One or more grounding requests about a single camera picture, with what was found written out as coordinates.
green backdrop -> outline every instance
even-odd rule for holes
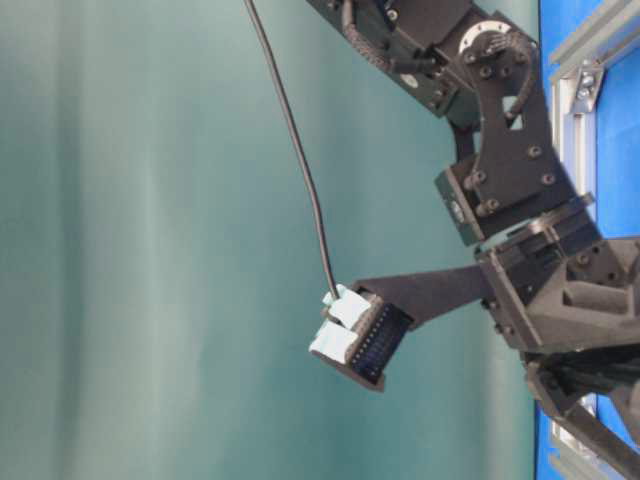
[[[301,0],[257,0],[336,275],[471,261],[444,122]],[[532,34],[537,2],[484,2]],[[478,307],[387,392],[307,354],[326,286],[242,2],[0,0],[0,478],[526,479],[533,404]]]

aluminum frame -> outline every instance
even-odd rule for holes
[[[551,56],[558,69],[551,77],[551,123],[560,160],[579,194],[597,199],[597,100],[606,70],[640,47],[640,0],[605,0]],[[580,98],[585,70],[597,72],[590,97]],[[595,219],[595,205],[590,213]],[[595,414],[597,399],[583,403]],[[552,442],[560,457],[551,461],[571,479],[621,478],[558,424]]]

black robotic arm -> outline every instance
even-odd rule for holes
[[[366,303],[350,310],[349,295],[328,301],[311,351],[382,390],[407,331],[482,300],[496,332],[520,352],[542,409],[626,478],[640,479],[640,457],[579,403],[591,392],[609,395],[640,442],[640,239],[604,240],[586,210],[592,197],[571,184],[552,144],[536,43],[469,0],[308,2],[447,118],[458,158],[436,186],[462,240],[476,246],[475,264],[464,269],[344,289]],[[507,239],[485,247],[500,233]],[[326,355],[334,327],[342,346]]]

black cable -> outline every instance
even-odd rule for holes
[[[247,11],[249,12],[249,16],[251,17],[253,26],[255,27],[256,33],[258,34],[258,39],[260,40],[260,44],[262,45],[262,49],[264,50],[264,55],[267,60],[267,65],[269,66],[269,71],[271,72],[271,78],[273,79],[273,84],[278,94],[278,100],[280,101],[280,106],[282,107],[282,111],[287,121],[287,128],[289,129],[289,135],[291,135],[291,140],[293,141],[293,146],[296,150],[296,155],[298,156],[300,168],[302,169],[302,176],[304,177],[304,183],[306,184],[307,189],[309,190],[309,196],[311,197],[311,205],[313,207],[313,215],[315,217],[316,232],[318,233],[318,240],[320,242],[320,256],[322,257],[322,265],[324,267],[324,272],[327,276],[327,282],[329,284],[329,291],[331,292],[331,296],[333,297],[334,300],[337,300],[339,298],[339,295],[338,295],[338,290],[336,288],[336,282],[333,278],[333,270],[331,269],[331,262],[329,260],[327,238],[324,231],[324,221],[322,219],[322,208],[320,207],[318,192],[316,191],[316,186],[313,182],[311,171],[309,170],[307,157],[302,147],[300,134],[298,133],[298,127],[296,126],[295,119],[293,118],[293,113],[291,112],[289,99],[287,98],[287,93],[285,92],[284,85],[282,84],[282,78],[280,77],[278,65],[273,55],[273,51],[271,50],[269,39],[267,38],[267,35],[262,26],[262,22],[260,21],[260,16],[256,11],[256,6],[254,5],[253,0],[244,0],[244,4],[247,7]]]
[[[371,42],[358,31],[354,9],[353,0],[345,0],[342,5],[342,33],[351,46],[367,59],[369,63],[383,72],[389,73],[391,71],[391,62],[387,58],[386,53],[374,47]]]
[[[506,117],[509,120],[513,120],[520,115],[536,86],[536,80],[538,79],[538,52],[530,43],[529,38],[517,31],[499,34],[491,39],[489,45],[490,51],[501,52],[506,49],[513,50],[516,55],[520,55],[529,65],[529,72],[527,73],[527,77],[520,88],[518,97],[506,113]]]

metal bracket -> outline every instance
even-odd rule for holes
[[[573,86],[573,103],[571,113],[591,113],[596,107],[598,96],[604,80],[604,67],[591,60],[585,60],[582,65],[574,70],[569,79]]]

